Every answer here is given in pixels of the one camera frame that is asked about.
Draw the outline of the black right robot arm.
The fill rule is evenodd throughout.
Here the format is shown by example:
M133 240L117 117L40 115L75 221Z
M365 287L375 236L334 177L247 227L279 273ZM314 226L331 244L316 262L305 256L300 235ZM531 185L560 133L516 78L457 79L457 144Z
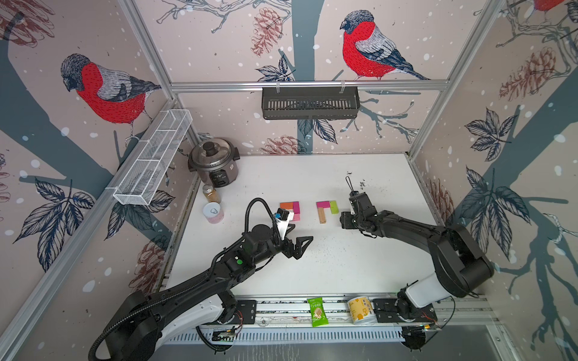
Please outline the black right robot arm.
M371 238L396 239L430 254L434 273L402 288L397 314L405 321L421 316L430 304L450 296L464 298L493 277L495 271L473 236L463 226L442 227L377 211L366 193L351 191L351 210L340 216L345 230Z

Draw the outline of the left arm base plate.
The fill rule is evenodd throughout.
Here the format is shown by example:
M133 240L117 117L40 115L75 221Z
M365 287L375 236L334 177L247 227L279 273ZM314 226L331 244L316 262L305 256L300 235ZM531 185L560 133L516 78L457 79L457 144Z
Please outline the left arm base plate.
M223 324L233 325L253 325L256 321L257 315L257 301L254 299L239 300L236 305L236 310L232 316L223 321Z

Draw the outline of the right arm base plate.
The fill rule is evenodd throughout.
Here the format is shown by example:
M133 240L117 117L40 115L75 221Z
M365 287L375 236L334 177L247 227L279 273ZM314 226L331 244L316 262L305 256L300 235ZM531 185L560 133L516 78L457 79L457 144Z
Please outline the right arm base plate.
M411 303L397 299L373 299L373 309L378 323L436 323L438 322L432 304L415 308Z

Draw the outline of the wooden cylinder block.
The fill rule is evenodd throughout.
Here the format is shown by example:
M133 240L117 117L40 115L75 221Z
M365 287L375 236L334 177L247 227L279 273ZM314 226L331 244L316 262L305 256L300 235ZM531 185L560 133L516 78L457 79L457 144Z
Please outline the wooden cylinder block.
M319 223L326 224L327 220L325 217L325 210L323 208L317 208L318 216L319 216Z

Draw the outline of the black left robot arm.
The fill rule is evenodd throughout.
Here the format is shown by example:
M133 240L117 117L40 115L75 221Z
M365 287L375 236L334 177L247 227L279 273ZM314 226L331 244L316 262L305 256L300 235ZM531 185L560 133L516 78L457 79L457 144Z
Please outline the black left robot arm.
M139 290L129 295L106 328L94 341L87 358L96 360L101 344L105 344L111 360L148 360L162 341L171 338L170 329L179 317L185 326L200 326L230 320L236 313L237 301L231 290L263 269L277 254L299 260L312 243L311 236L291 240L278 228L283 219L269 207L268 224L250 227L252 207L266 204L262 198L248 203L244 231L232 245L220 251L208 269L168 289L149 296Z

